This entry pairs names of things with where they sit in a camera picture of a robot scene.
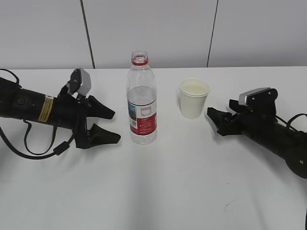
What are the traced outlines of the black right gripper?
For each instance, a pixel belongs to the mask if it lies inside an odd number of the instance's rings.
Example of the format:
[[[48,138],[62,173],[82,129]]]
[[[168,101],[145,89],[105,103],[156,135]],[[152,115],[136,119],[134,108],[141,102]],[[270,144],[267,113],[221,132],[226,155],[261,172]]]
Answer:
[[[237,100],[229,100],[229,108],[235,114],[207,108],[207,116],[213,121],[222,136],[254,134],[277,122],[275,101],[261,101],[253,106],[239,105]]]

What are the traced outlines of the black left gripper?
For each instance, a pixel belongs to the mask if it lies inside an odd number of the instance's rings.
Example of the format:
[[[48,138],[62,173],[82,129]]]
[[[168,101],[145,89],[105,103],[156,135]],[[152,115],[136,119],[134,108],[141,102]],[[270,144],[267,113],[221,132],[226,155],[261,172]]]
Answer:
[[[58,127],[70,129],[72,136],[69,140],[62,142],[55,150],[67,150],[72,141],[80,149],[117,144],[121,139],[120,134],[102,129],[93,124],[87,129],[87,116],[103,119],[112,119],[115,111],[100,103],[94,96],[88,98],[80,94],[73,97],[67,92],[58,94],[52,107],[51,118]]]

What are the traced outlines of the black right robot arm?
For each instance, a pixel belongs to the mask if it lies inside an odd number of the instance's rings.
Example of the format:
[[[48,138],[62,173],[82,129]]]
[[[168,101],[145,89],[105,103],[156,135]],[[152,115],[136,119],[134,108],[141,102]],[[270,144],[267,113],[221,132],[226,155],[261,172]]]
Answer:
[[[208,117],[221,136],[244,135],[284,159],[297,176],[307,177],[307,134],[281,125],[276,118],[275,103],[240,105],[229,100],[235,114],[209,107]]]

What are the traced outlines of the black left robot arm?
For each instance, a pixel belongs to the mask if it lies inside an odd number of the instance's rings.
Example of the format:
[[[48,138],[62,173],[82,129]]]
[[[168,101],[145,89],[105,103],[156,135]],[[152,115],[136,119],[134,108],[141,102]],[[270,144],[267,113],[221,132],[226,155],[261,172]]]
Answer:
[[[117,144],[121,136],[93,124],[87,128],[88,117],[112,119],[115,112],[93,96],[77,97],[64,86],[57,97],[23,89],[19,84],[1,78],[0,116],[37,122],[72,130],[76,147],[89,149],[98,145]]]

